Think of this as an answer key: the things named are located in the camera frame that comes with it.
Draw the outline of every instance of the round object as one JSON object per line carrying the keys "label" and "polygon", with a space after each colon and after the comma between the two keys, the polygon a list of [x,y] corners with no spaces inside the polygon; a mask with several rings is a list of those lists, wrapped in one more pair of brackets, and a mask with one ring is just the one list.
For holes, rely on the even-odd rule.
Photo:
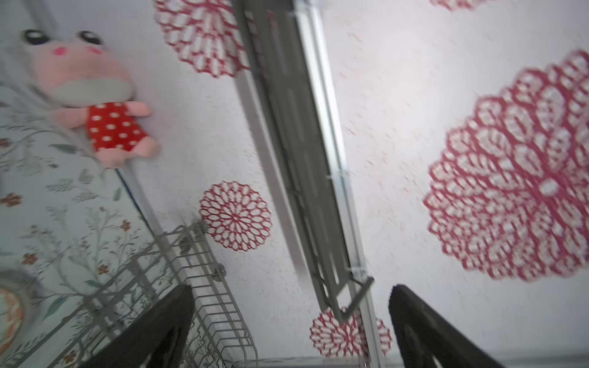
{"label": "round object", "polygon": [[0,287],[0,356],[16,345],[24,321],[24,302],[14,291]]}
{"label": "round object", "polygon": [[217,267],[213,270],[213,275],[211,278],[216,282],[220,283],[223,281],[223,277],[227,276],[227,271],[225,271],[225,266],[221,263],[217,263]]}

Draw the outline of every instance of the floral wallpaper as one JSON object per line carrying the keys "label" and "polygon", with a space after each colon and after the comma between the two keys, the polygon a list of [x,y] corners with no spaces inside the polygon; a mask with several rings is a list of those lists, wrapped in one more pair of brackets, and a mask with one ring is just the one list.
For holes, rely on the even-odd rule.
{"label": "floral wallpaper", "polygon": [[[393,345],[391,330],[385,322],[377,318],[380,347],[387,355]],[[333,311],[327,310],[313,320],[309,329],[309,338],[313,347],[325,357],[368,356],[368,343],[360,314],[354,314],[345,324],[340,324],[333,316]]]}
{"label": "floral wallpaper", "polygon": [[257,249],[270,236],[268,203],[247,184],[223,181],[204,192],[200,215],[213,240],[234,251]]}
{"label": "floral wallpaper", "polygon": [[155,0],[154,5],[166,43],[196,72],[218,78],[249,69],[230,0]]}
{"label": "floral wallpaper", "polygon": [[[153,238],[117,173],[46,118],[49,102],[31,84],[13,79],[21,50],[1,39],[0,47],[0,273],[33,304],[32,323],[0,366],[70,366],[75,349],[58,355],[91,321],[89,311],[38,343]],[[166,285],[172,275],[158,277]],[[116,281],[113,291],[124,280]]]}
{"label": "floral wallpaper", "polygon": [[460,9],[474,10],[477,6],[491,0],[430,0],[432,4],[443,6],[450,11]]}
{"label": "floral wallpaper", "polygon": [[451,130],[424,199],[442,251],[494,280],[571,277],[589,261],[589,53],[523,69]]}

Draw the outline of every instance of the red floral decal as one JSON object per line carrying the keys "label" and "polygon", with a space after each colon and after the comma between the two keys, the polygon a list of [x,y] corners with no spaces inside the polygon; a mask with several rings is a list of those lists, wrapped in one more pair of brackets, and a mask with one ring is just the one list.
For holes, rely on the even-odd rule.
{"label": "red floral decal", "polygon": [[448,133],[429,170],[429,231],[493,279],[572,276],[589,261],[589,54],[525,69]]}
{"label": "red floral decal", "polygon": [[249,185],[237,181],[223,181],[204,192],[200,214],[213,239],[236,251],[258,248],[272,227],[268,203]]}
{"label": "red floral decal", "polygon": [[[376,319],[376,324],[380,335],[380,345],[386,355],[393,343],[391,330],[381,319]],[[354,314],[346,324],[340,325],[334,318],[333,312],[329,310],[313,320],[310,330],[313,346],[323,356],[368,356],[366,334],[359,314]]]}
{"label": "red floral decal", "polygon": [[16,193],[8,193],[4,198],[0,198],[0,204],[5,204],[8,207],[14,207],[21,203],[22,196]]}
{"label": "red floral decal", "polygon": [[123,222],[121,223],[121,229],[123,231],[129,231],[129,229],[131,228],[131,223],[127,220],[123,220]]}
{"label": "red floral decal", "polygon": [[22,264],[35,264],[37,262],[37,254],[36,253],[25,253],[22,256]]}
{"label": "red floral decal", "polygon": [[450,11],[459,10],[459,9],[469,9],[473,10],[479,4],[490,0],[430,0],[434,5],[441,5],[447,8]]}
{"label": "red floral decal", "polygon": [[248,69],[230,0],[155,0],[155,7],[166,42],[197,72],[218,78]]}
{"label": "red floral decal", "polygon": [[70,364],[71,362],[73,362],[75,360],[75,356],[76,356],[76,353],[73,350],[71,352],[67,353],[66,355],[64,355],[64,363]]}

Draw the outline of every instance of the clothes drying rack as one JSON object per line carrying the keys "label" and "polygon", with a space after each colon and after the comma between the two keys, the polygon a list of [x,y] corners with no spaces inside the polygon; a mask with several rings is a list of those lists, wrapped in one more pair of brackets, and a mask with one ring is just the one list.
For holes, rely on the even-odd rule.
{"label": "clothes drying rack", "polygon": [[[184,368],[229,368],[248,361],[259,364],[256,346],[205,237],[206,226],[194,223],[155,237],[93,295],[10,367],[40,366],[35,353],[64,326],[81,319],[85,327],[47,368],[77,367],[98,353],[175,286],[191,286],[195,312],[183,353]],[[162,283],[162,274],[171,273]]]}

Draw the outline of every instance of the wall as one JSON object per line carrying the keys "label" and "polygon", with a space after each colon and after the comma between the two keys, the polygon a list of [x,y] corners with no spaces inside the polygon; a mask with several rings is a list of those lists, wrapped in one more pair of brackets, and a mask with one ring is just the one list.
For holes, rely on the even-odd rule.
{"label": "wall", "polygon": [[133,170],[165,230],[200,216],[203,193],[222,181],[247,184],[268,203],[272,228],[259,248],[211,245],[260,357],[318,356],[309,339],[316,297],[295,275],[233,78],[179,61],[155,21],[155,2],[47,3],[62,37],[80,29],[101,35],[129,67],[137,99],[153,107],[139,123],[163,150],[155,160],[135,160]]}
{"label": "wall", "polygon": [[[181,30],[179,39],[168,40],[185,57],[182,53],[189,49],[181,41],[190,39],[183,33],[189,21],[171,21],[163,11],[181,2],[49,4],[62,35],[79,29],[102,35],[130,66],[138,99],[154,107],[155,114],[140,123],[162,143],[163,152],[155,160],[135,160],[133,169],[167,228],[190,221],[203,193],[223,180],[251,186],[268,203],[273,226],[261,246],[247,252],[217,243],[214,248],[229,271],[228,282],[260,357],[360,354],[353,332],[344,338],[352,340],[349,347],[330,350],[324,342],[333,329],[325,319],[313,320],[315,297],[295,275],[234,81],[220,72],[238,74],[235,68],[241,63],[234,59],[234,69],[211,65],[214,71],[207,72],[200,54],[189,58],[193,65],[178,60],[154,17],[158,13],[167,25],[168,37]],[[572,50],[587,49],[587,3],[457,0],[452,2],[456,8],[448,5],[454,11],[428,0],[323,4],[362,240],[377,280],[372,292],[383,318],[385,350],[392,346],[391,355],[396,352],[386,327],[388,295],[396,283],[412,287],[492,352],[585,349],[586,271],[535,281],[524,281],[517,273],[498,280],[496,273],[493,279],[466,271],[428,231],[431,213],[423,201],[431,191],[428,168],[441,159],[446,133],[473,114],[479,96],[498,95],[523,68],[544,69],[561,63]],[[221,15],[230,19],[225,11]],[[227,22],[215,24],[231,34]]]}
{"label": "wall", "polygon": [[[117,173],[47,118],[51,104],[31,88],[19,43],[23,28],[36,27],[24,2],[0,3],[0,279],[3,291],[24,295],[18,317],[1,315],[7,368],[88,359],[75,340],[96,334],[82,301],[154,241]],[[157,291],[173,284],[165,265],[152,269]],[[128,280],[119,274],[105,291],[120,292]],[[130,324],[147,302],[136,291],[135,313],[119,305],[118,323]]]}

